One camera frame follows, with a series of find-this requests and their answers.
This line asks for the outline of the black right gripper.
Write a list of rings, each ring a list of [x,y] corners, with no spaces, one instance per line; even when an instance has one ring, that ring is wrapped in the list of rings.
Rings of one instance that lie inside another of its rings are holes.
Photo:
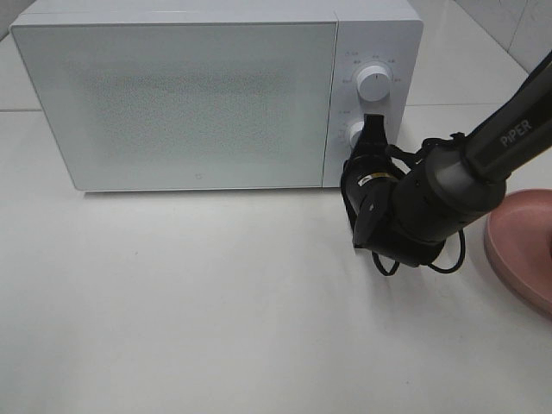
[[[385,116],[365,114],[341,177],[341,193],[355,248],[407,252],[410,241],[394,227],[392,190],[405,173],[386,155]]]

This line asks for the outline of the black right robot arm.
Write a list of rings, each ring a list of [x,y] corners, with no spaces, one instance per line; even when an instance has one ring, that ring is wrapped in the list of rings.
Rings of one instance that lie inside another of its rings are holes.
[[[342,199],[357,249],[379,272],[400,265],[457,271],[464,228],[503,201],[511,173],[551,146],[551,58],[470,134],[426,138],[415,153],[386,139],[384,117],[366,114],[343,165]]]

